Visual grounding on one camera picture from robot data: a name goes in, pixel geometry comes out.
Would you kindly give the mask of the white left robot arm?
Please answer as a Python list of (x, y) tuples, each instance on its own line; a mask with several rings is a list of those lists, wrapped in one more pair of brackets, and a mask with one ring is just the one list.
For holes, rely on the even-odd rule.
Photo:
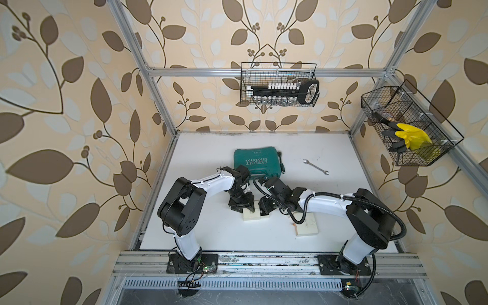
[(255, 211), (254, 195), (249, 189), (250, 171), (240, 165), (236, 169), (221, 167), (216, 174), (195, 180), (177, 179), (158, 208), (163, 230), (174, 236), (177, 253), (192, 261), (201, 253), (193, 229), (207, 198), (225, 192), (229, 194), (231, 210), (243, 213)]

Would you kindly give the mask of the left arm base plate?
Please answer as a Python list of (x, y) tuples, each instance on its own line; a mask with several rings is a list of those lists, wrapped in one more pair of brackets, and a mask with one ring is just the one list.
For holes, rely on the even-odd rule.
[(192, 260), (187, 260), (178, 252), (169, 254), (166, 267), (168, 274), (189, 275), (190, 273), (215, 273), (219, 265), (219, 255), (215, 253), (203, 253), (199, 251)]

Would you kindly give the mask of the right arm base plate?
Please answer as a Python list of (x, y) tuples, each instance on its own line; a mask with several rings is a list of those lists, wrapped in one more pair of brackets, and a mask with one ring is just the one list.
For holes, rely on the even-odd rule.
[(370, 276), (372, 269), (367, 259), (359, 264), (353, 264), (341, 255), (323, 254), (316, 256), (320, 274), (324, 276)]

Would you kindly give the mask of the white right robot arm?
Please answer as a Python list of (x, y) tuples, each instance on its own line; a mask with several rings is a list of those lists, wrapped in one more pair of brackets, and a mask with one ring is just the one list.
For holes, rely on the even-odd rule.
[(291, 189), (279, 178), (254, 178), (253, 184), (265, 199), (276, 204), (296, 225), (302, 225), (309, 213), (348, 219), (355, 230), (338, 255), (338, 261), (355, 266), (378, 250), (385, 250), (391, 241), (407, 233), (403, 220), (366, 189), (352, 194)]

